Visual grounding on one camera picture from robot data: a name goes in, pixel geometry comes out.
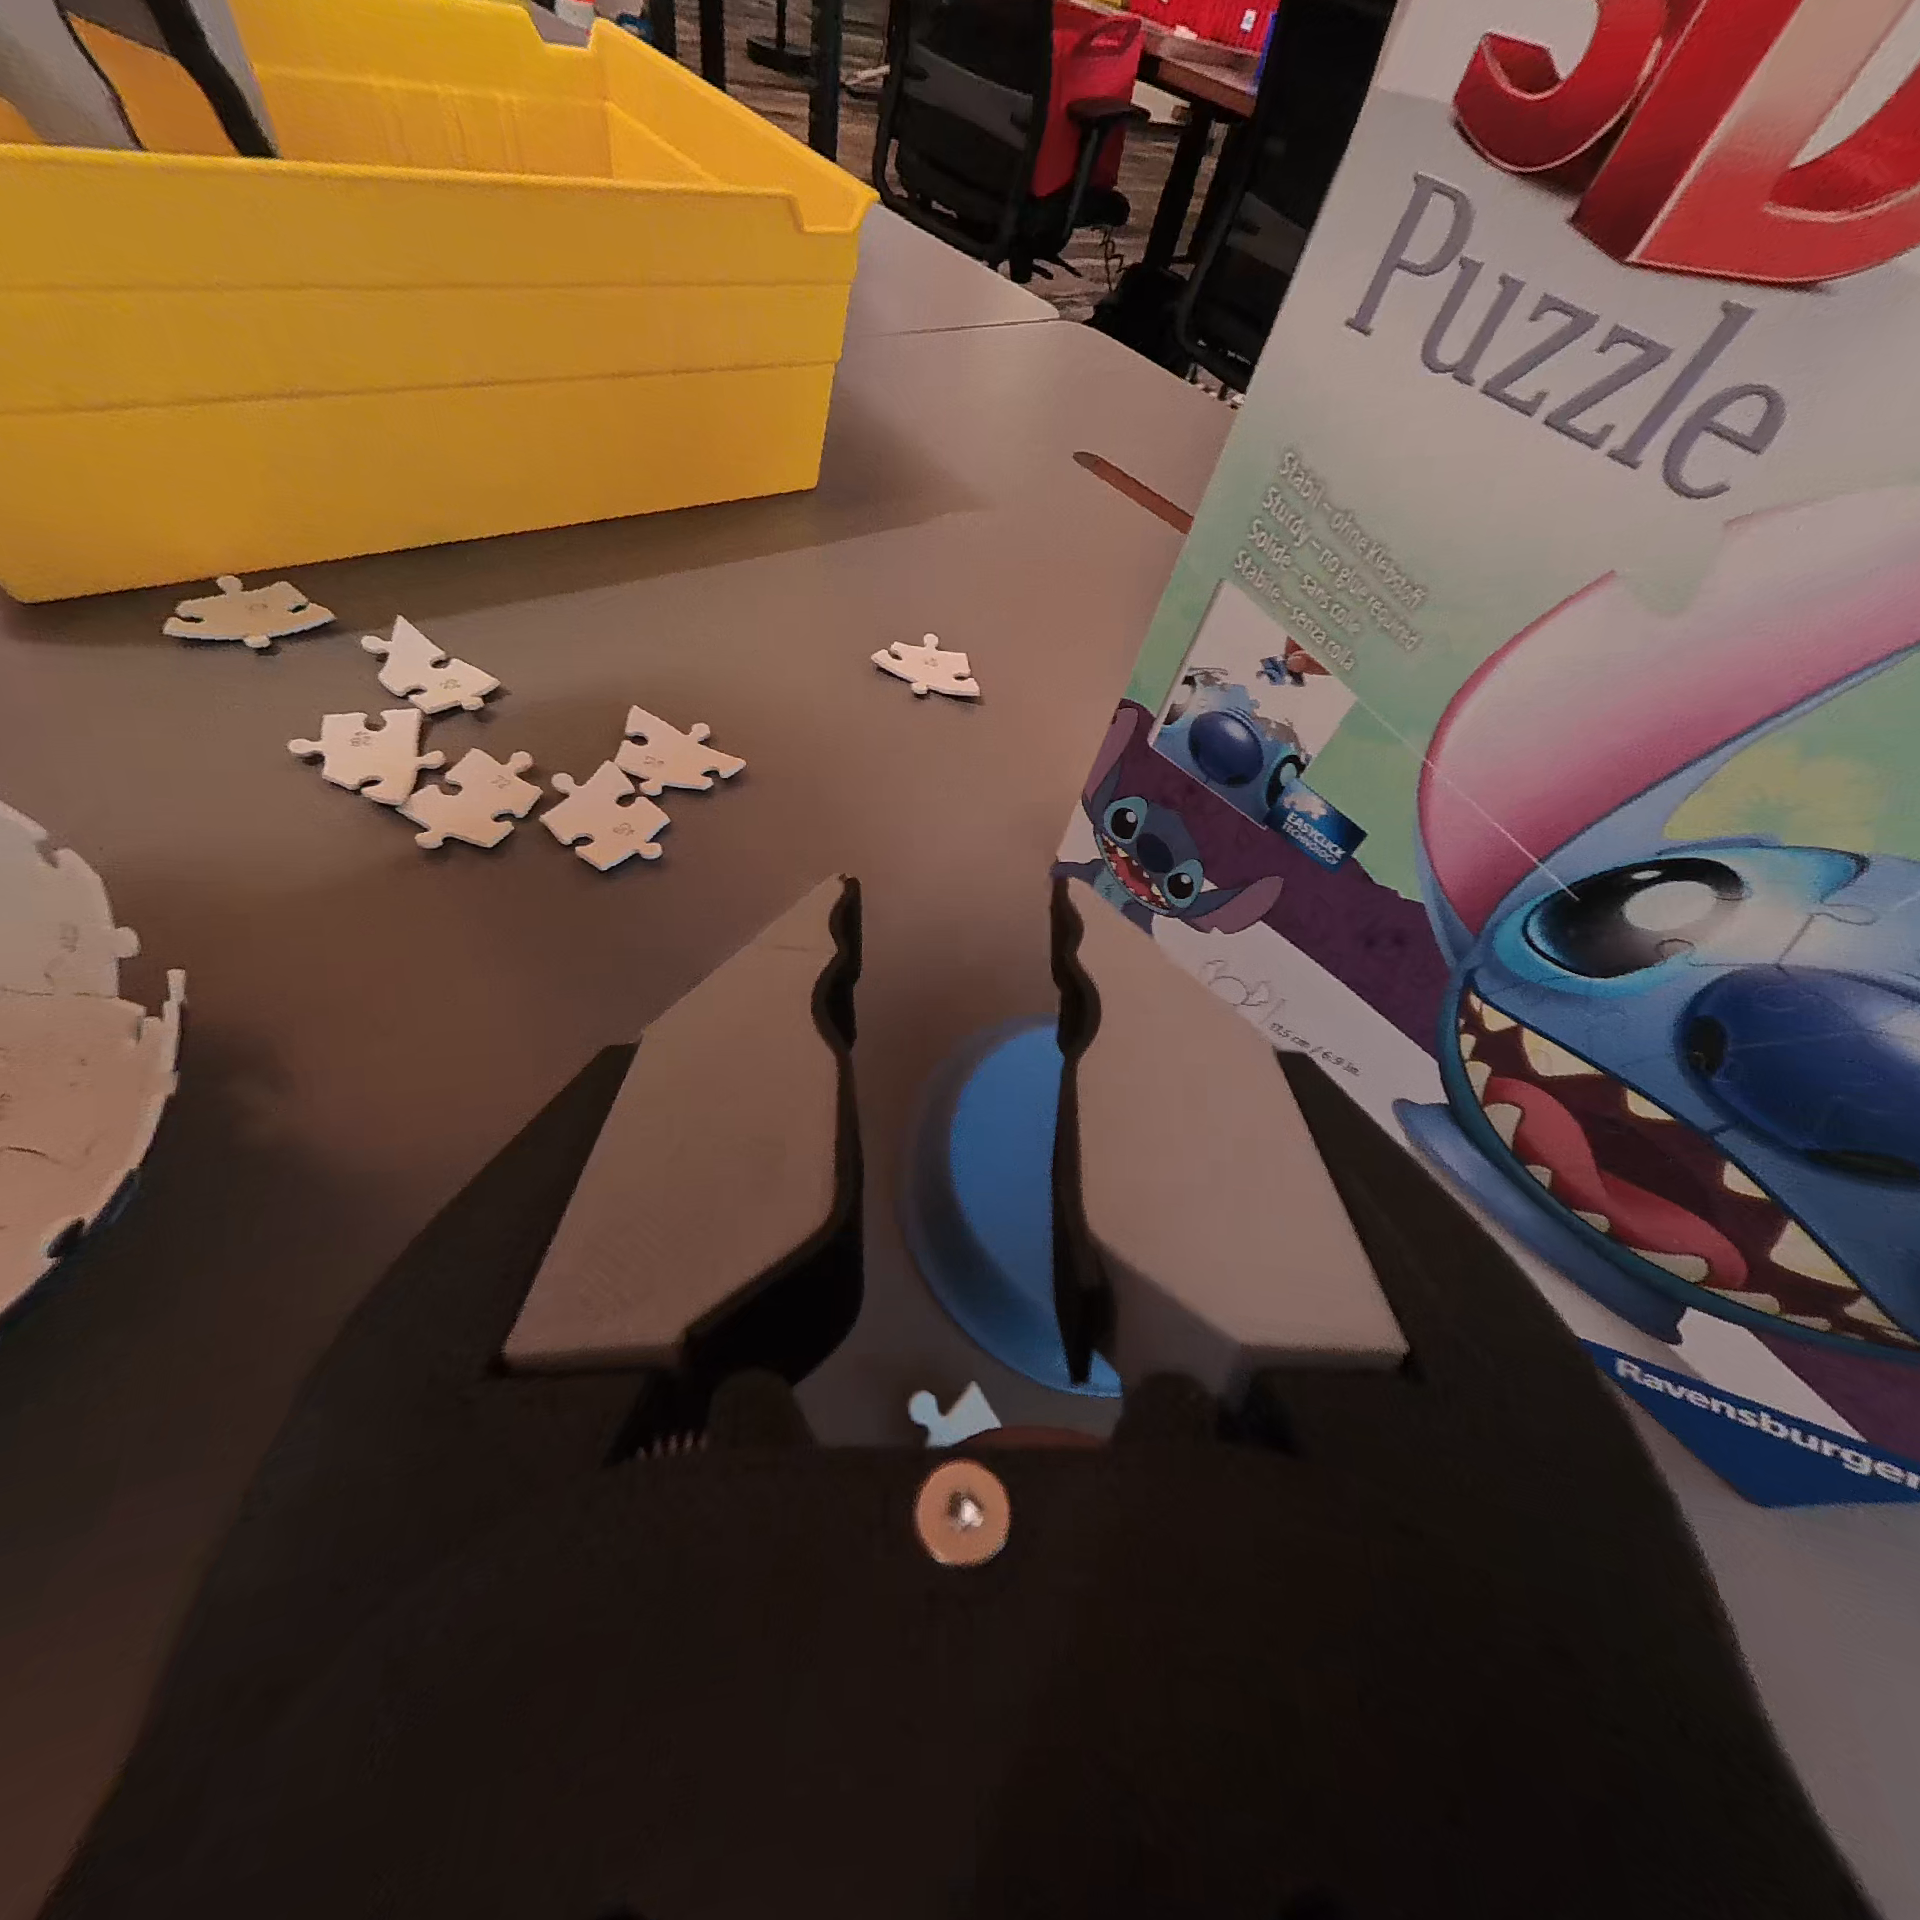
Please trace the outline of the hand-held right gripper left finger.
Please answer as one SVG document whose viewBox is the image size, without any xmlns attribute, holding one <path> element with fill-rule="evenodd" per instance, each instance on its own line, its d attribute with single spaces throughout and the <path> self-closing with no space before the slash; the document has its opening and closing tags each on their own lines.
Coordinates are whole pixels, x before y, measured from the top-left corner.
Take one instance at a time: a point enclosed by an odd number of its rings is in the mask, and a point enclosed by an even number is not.
<svg viewBox="0 0 1920 1920">
<path fill-rule="evenodd" d="M 503 1360 L 803 1378 L 862 1299 L 852 1080 L 860 888 L 844 873 L 642 1031 Z"/>
</svg>

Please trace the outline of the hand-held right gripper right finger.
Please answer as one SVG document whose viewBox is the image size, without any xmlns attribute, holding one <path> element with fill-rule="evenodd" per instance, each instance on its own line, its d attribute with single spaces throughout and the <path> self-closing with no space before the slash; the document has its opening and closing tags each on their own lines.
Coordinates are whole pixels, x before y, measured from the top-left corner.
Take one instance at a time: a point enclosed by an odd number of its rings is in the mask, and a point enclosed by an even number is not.
<svg viewBox="0 0 1920 1920">
<path fill-rule="evenodd" d="M 1278 1051 L 1080 880 L 1048 900 L 1063 1081 L 1052 1286 L 1070 1378 L 1246 1386 L 1408 1354 Z"/>
</svg>

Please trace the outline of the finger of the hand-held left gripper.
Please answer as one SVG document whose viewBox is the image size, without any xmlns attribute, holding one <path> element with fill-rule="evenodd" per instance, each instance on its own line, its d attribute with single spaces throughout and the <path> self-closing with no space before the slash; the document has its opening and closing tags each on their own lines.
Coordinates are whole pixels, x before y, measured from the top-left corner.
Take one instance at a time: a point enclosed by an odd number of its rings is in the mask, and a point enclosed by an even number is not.
<svg viewBox="0 0 1920 1920">
<path fill-rule="evenodd" d="M 122 96 L 59 2 L 2 2 L 2 94 L 40 142 L 142 152 Z"/>
<path fill-rule="evenodd" d="M 229 2 L 115 2 L 106 28 L 171 58 L 245 159 L 280 154 L 268 99 Z"/>
</svg>

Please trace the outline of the yellow plastic bin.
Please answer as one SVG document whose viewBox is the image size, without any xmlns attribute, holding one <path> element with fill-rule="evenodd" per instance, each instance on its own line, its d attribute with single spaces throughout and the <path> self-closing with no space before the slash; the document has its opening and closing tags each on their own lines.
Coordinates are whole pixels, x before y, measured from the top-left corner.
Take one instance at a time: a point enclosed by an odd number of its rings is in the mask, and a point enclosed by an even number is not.
<svg viewBox="0 0 1920 1920">
<path fill-rule="evenodd" d="M 811 489 L 872 193 L 638 38 L 231 4 L 278 142 L 59 4 L 142 152 L 5 102 L 21 604 Z"/>
</svg>

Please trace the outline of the partly built puzzle ball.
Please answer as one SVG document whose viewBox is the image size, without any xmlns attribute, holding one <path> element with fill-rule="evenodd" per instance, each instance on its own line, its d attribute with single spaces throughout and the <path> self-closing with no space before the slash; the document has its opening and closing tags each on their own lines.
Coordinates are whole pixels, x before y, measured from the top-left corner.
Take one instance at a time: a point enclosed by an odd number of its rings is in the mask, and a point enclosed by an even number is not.
<svg viewBox="0 0 1920 1920">
<path fill-rule="evenodd" d="M 184 974 L 150 1014 L 135 955 L 84 858 L 2 808 L 2 1313 L 125 1204 L 175 1091 Z"/>
</svg>

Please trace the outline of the colourful cardboard puzzle box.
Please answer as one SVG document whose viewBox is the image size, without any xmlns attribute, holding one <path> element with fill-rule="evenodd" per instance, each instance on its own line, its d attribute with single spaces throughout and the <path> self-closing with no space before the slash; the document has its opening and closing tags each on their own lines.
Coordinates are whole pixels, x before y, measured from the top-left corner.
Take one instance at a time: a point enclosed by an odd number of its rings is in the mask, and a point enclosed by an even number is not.
<svg viewBox="0 0 1920 1920">
<path fill-rule="evenodd" d="M 1746 1500 L 1915 1506 L 1915 4 L 1282 4 L 1282 92 L 1060 868 Z"/>
</svg>

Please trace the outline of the blue round plastic stand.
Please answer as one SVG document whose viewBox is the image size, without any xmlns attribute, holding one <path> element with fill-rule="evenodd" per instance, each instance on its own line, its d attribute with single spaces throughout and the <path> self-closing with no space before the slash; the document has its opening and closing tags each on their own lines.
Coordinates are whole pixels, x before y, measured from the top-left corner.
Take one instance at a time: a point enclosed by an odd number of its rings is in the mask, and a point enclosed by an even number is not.
<svg viewBox="0 0 1920 1920">
<path fill-rule="evenodd" d="M 903 1239 L 930 1296 L 987 1356 L 1022 1378 L 1116 1401 L 1092 1359 L 1070 1376 L 1053 1308 L 1052 1156 L 1063 1083 L 1056 1018 L 970 1035 L 928 1080 L 903 1159 Z"/>
</svg>

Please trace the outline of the black and red office chair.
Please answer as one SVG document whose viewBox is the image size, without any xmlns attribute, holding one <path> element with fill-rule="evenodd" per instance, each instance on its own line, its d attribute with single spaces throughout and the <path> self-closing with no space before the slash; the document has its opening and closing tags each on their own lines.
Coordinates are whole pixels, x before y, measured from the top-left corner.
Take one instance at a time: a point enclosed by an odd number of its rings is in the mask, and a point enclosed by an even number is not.
<svg viewBox="0 0 1920 1920">
<path fill-rule="evenodd" d="M 1015 281 L 1130 220 L 1143 20 L 1067 2 L 894 2 L 870 179 L 914 227 Z"/>
</svg>

